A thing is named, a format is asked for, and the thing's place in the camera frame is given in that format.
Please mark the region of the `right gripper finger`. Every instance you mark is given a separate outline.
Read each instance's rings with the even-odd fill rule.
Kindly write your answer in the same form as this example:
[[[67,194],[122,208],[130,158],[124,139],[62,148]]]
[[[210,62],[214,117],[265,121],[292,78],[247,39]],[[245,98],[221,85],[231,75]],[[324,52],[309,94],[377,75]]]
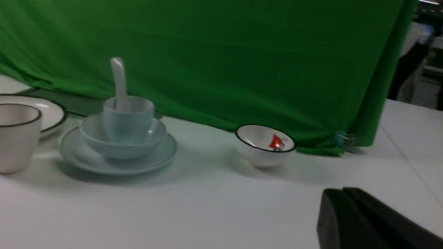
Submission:
[[[360,188],[327,188],[317,221],[321,249],[441,249],[441,237]]]

